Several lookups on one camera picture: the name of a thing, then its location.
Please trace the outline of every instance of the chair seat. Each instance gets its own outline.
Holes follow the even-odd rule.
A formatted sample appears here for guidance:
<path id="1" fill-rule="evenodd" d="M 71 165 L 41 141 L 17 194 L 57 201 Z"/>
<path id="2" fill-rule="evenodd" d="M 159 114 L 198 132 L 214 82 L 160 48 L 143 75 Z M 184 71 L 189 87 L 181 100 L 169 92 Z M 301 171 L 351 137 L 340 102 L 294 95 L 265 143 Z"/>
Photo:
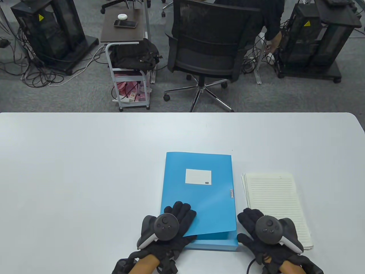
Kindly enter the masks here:
<path id="1" fill-rule="evenodd" d="M 231 76 L 234 58 L 231 56 L 211 56 L 180 48 L 175 65 L 181 69 L 204 75 Z"/>

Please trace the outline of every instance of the white table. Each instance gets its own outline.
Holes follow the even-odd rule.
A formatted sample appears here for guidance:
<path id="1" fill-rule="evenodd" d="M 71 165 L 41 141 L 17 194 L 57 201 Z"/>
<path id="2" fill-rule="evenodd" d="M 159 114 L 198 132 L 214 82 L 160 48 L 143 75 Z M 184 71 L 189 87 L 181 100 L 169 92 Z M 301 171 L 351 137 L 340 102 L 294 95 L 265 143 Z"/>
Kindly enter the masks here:
<path id="1" fill-rule="evenodd" d="M 168 151 L 291 172 L 325 274 L 363 260 L 365 134 L 347 113 L 0 114 L 0 273 L 111 274 L 158 214 Z M 186 251 L 180 274 L 242 274 L 253 256 Z M 261 273 L 253 266 L 250 273 Z"/>

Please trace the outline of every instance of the smartphone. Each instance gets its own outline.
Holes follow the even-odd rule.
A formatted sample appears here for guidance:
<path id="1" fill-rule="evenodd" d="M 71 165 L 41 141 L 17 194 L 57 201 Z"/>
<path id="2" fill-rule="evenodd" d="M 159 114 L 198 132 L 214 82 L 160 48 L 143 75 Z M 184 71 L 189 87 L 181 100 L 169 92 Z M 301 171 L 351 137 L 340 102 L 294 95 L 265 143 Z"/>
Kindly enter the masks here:
<path id="1" fill-rule="evenodd" d="M 115 20 L 114 27 L 117 28 L 135 28 L 137 26 L 137 22 L 127 21 L 127 20 Z"/>

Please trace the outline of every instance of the person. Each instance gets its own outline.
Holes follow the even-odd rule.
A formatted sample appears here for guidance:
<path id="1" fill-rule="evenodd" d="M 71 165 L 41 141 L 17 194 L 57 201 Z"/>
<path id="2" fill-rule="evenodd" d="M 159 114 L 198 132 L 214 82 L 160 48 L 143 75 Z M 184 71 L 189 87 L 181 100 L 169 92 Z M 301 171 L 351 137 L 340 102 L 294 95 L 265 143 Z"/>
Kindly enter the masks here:
<path id="1" fill-rule="evenodd" d="M 270 41 L 266 47 L 266 52 L 274 53 L 280 44 L 282 34 L 280 31 L 281 16 L 284 12 L 284 0 L 215 0 L 215 4 L 238 6 L 245 8 L 259 8 L 262 13 L 262 25 L 267 31 L 265 39 Z"/>
<path id="2" fill-rule="evenodd" d="M 121 260 L 119 260 L 112 274 L 152 274 L 158 267 L 163 269 L 162 273 L 177 273 L 174 260 L 179 257 L 185 246 L 197 238 L 197 236 L 184 237 L 193 223 L 196 212 L 191 209 L 189 204 L 182 202 L 176 202 L 172 208 L 166 207 L 164 212 L 171 213 L 178 219 L 180 227 L 177 235 L 170 241 L 154 241 L 141 251 L 132 253 L 128 259 L 124 260 L 125 264 L 120 264 Z M 256 262 L 264 264 L 268 274 L 276 274 L 279 271 L 283 274 L 320 273 L 313 271 L 316 265 L 307 257 L 296 254 L 286 246 L 268 245 L 259 240 L 255 233 L 255 224 L 262 216 L 263 213 L 258 209 L 246 208 L 239 213 L 238 221 L 251 238 L 240 233 L 237 235 L 237 240 L 254 254 Z"/>

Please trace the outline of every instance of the lined paper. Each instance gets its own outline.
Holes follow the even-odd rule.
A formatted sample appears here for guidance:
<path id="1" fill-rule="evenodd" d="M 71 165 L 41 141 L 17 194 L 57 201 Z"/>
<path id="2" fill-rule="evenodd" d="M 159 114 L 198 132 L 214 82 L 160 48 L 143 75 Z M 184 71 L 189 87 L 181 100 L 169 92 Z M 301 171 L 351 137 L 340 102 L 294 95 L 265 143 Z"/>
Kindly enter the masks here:
<path id="1" fill-rule="evenodd" d="M 250 208 L 277 219 L 290 218 L 304 249 L 313 247 L 293 175 L 249 173 L 242 175 L 242 183 Z"/>

